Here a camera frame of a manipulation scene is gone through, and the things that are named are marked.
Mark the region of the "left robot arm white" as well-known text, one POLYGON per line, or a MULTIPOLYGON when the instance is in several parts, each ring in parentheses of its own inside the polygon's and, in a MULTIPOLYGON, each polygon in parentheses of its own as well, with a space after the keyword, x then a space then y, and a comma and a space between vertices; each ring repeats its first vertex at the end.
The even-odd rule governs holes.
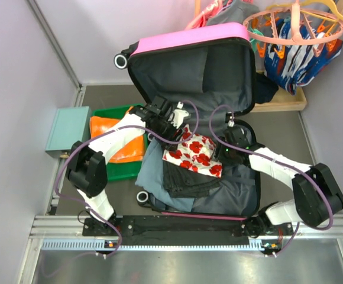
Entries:
POLYGON ((66 178, 82 196, 86 209, 96 220, 102 234, 116 229, 115 210, 105 192, 108 183, 106 165, 129 142, 150 133, 161 146, 170 151, 184 142, 185 121, 190 114, 184 103, 172 105, 160 96, 151 103, 132 107, 107 132, 86 142, 74 143, 66 162, 66 178))

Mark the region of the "pink hard-shell suitcase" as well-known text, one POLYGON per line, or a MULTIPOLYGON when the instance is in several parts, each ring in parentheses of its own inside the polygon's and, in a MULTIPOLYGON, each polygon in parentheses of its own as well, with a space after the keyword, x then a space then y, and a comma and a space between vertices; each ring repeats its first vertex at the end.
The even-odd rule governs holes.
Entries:
MULTIPOLYGON (((254 130, 242 121, 255 105, 255 58, 246 28, 230 22, 142 38, 114 57, 147 103, 160 96, 186 101, 186 131, 222 136, 236 118, 248 140, 254 130)), ((249 217, 260 206, 260 175, 244 165, 225 165, 219 186, 194 198, 185 213, 249 217)))

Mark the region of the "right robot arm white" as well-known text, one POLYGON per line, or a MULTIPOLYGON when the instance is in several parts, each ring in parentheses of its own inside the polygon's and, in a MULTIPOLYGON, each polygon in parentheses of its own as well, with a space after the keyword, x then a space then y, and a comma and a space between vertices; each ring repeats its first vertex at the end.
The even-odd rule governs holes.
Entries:
POLYGON ((239 126, 228 127, 219 138, 216 156, 223 164, 243 164, 285 184, 293 199, 268 206, 258 219, 265 234, 274 233, 280 224, 303 222, 317 228, 343 210, 343 194, 330 168, 290 160, 260 143, 250 143, 239 126))

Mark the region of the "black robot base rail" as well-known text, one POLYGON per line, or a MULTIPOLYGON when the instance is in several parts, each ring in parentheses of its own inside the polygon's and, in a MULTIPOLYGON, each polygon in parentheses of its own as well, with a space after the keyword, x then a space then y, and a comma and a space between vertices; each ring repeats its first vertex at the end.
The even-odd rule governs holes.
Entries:
POLYGON ((164 240, 173 243, 201 244, 206 240, 227 242, 233 238, 291 236, 291 224, 267 225, 256 217, 225 217, 219 215, 125 215, 110 220, 123 239, 131 243, 138 240, 164 240))

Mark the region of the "red poppy floral garment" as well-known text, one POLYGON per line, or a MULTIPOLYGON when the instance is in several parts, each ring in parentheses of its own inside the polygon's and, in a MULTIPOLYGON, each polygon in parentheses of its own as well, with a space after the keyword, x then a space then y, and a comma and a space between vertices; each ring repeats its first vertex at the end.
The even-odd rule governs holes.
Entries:
POLYGON ((219 178, 223 165, 212 158, 215 147, 211 138, 194 134, 191 140, 178 144, 176 151, 165 150, 163 160, 191 172, 219 178))

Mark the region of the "black denim garment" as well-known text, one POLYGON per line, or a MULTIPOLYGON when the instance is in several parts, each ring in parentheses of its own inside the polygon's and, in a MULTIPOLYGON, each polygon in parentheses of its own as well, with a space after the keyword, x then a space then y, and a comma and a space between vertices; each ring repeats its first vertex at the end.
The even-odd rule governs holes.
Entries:
POLYGON ((201 198, 219 186, 220 178, 192 172, 163 161, 163 187, 173 198, 201 198))

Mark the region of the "orange white tie-dye garment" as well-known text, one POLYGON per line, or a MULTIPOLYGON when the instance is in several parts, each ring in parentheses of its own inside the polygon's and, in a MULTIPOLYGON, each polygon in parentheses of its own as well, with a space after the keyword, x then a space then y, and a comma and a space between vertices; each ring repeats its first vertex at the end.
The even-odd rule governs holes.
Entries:
POLYGON ((90 136, 95 140, 89 147, 101 151, 107 163, 139 162, 145 156, 145 124, 124 108, 119 118, 112 114, 97 114, 90 118, 90 136))

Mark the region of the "light blue grey garment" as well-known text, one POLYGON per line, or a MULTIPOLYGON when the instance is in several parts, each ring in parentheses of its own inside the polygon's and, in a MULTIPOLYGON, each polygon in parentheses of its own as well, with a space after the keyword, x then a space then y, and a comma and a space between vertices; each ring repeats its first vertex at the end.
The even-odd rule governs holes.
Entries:
POLYGON ((152 141, 145 152, 135 184, 151 195, 150 199, 157 209, 190 212, 194 198, 172 198, 164 189, 162 155, 161 145, 152 141))

